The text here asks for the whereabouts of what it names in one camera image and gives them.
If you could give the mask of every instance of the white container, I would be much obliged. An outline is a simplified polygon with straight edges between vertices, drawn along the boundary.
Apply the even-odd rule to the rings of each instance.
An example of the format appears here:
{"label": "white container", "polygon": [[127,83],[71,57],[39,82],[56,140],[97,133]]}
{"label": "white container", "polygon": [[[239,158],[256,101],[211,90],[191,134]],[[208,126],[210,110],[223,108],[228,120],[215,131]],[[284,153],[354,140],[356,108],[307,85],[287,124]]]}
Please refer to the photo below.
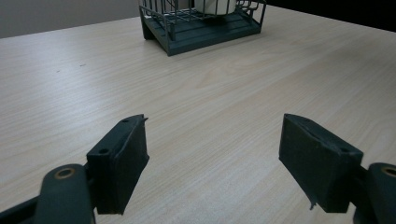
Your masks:
{"label": "white container", "polygon": [[[235,11],[236,0],[195,0],[195,9],[198,12],[204,13],[205,1],[205,14],[209,15],[226,15]],[[216,2],[218,2],[218,11],[216,13]]]}

